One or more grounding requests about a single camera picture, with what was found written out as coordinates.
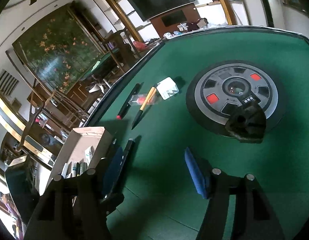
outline silver screw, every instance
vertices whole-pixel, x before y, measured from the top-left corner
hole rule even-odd
[[[213,174],[216,174],[216,175],[220,175],[220,174],[221,174],[221,170],[218,169],[218,168],[214,168],[214,169],[212,170],[212,173],[213,173]]]
[[[253,181],[254,176],[252,174],[247,174],[247,179]]]
[[[61,180],[61,179],[62,179],[62,176],[61,176],[61,175],[56,175],[56,176],[53,178],[54,181],[59,181],[59,180]]]
[[[95,174],[96,173],[96,170],[95,169],[88,169],[87,170],[87,174],[88,175],[93,175],[93,174]]]

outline wooden pillar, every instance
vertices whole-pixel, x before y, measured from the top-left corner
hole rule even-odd
[[[229,0],[220,0],[222,8],[224,10],[225,17],[229,25],[236,25],[237,20],[235,18],[232,6]]]
[[[121,22],[124,24],[124,26],[128,29],[128,31],[131,33],[133,39],[135,41],[143,42],[143,39],[141,38],[140,34],[136,31],[135,27],[133,26],[132,22],[129,20],[129,18],[125,15],[125,13],[122,11],[120,6],[114,1],[114,0],[106,0],[106,2],[109,4],[109,6],[114,10],[116,15],[119,17]]]

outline green mural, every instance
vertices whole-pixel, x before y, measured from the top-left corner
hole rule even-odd
[[[63,93],[103,56],[67,9],[65,5],[48,14],[13,43],[31,71]]]

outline second table with green surface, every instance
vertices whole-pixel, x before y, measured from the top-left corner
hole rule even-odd
[[[287,95],[282,120],[261,144],[243,144],[198,124],[186,106],[186,92],[201,70],[226,60],[249,61],[274,73]],[[136,83],[140,93],[171,77],[179,93],[148,106],[131,130],[138,106],[116,116]],[[309,42],[266,28],[219,28],[162,43],[115,85],[87,126],[104,126],[123,146],[136,140],[130,157],[124,202],[108,216],[114,239],[195,239],[208,201],[197,194],[184,150],[206,158],[229,175],[253,174],[269,198],[286,239],[309,216]],[[230,198],[224,239],[231,234],[235,197]]]

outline orange square light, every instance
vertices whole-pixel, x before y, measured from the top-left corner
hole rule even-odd
[[[254,74],[252,74],[252,75],[250,75],[250,76],[251,76],[251,78],[254,79],[255,81],[258,81],[258,80],[261,79],[261,77],[260,77],[258,74],[256,74],[256,73],[254,73]]]
[[[207,100],[212,105],[215,102],[219,101],[219,98],[216,96],[216,94],[211,94],[207,96]]]

